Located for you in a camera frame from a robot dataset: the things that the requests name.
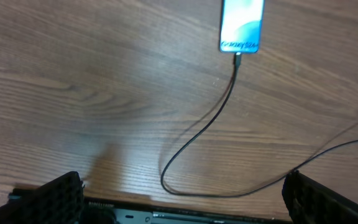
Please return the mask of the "blue Samsung Galaxy smartphone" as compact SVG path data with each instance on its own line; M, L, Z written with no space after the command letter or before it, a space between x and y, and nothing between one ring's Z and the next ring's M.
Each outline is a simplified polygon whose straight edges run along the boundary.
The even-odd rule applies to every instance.
M259 51L264 0L223 0L219 49L225 53Z

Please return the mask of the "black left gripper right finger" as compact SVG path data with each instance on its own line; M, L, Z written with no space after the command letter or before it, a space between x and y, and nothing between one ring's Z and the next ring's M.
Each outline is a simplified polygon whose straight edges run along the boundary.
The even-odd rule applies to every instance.
M358 204L299 173L285 177L282 197L295 224L358 224Z

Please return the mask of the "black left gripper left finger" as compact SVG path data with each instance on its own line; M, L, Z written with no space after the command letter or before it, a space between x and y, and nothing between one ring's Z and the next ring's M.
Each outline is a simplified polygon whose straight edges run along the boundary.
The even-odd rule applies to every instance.
M84 207L83 181L68 172L36 189L13 189L0 207L0 224L75 223Z

